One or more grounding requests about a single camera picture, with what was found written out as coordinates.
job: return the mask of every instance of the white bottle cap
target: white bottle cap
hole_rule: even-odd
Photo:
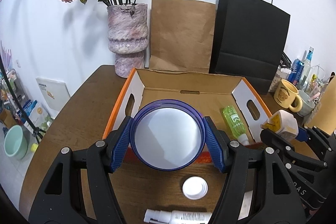
[[[143,219],[146,223],[169,223],[171,217],[171,212],[166,211],[155,211],[147,209],[145,213],[145,218]]]
[[[246,134],[240,135],[237,140],[242,144],[242,145],[250,145],[249,139],[247,138]]]
[[[208,184],[201,177],[190,177],[183,183],[182,192],[186,198],[200,199],[207,194]]]

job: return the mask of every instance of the flower vase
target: flower vase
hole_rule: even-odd
[[[127,78],[133,67],[144,68],[148,47],[147,4],[112,5],[108,10],[108,48],[115,53],[115,73]]]

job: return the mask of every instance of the box handle hole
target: box handle hole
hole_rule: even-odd
[[[256,105],[254,104],[254,102],[252,100],[248,100],[247,101],[247,109],[249,110],[249,112],[252,115],[252,118],[257,121],[260,118],[260,112],[257,109]]]
[[[126,116],[130,116],[132,114],[133,106],[134,106],[134,95],[131,93],[125,108]]]

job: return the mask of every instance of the green bottle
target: green bottle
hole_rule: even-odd
[[[249,145],[246,135],[246,128],[241,121],[236,109],[231,105],[221,109],[221,114],[227,126],[231,129],[232,135],[242,144]]]

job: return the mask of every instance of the blue can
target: blue can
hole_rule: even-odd
[[[304,63],[301,60],[295,59],[293,63],[292,73],[289,75],[287,80],[291,82],[293,85],[297,85],[297,83],[300,80],[304,66],[305,66]]]

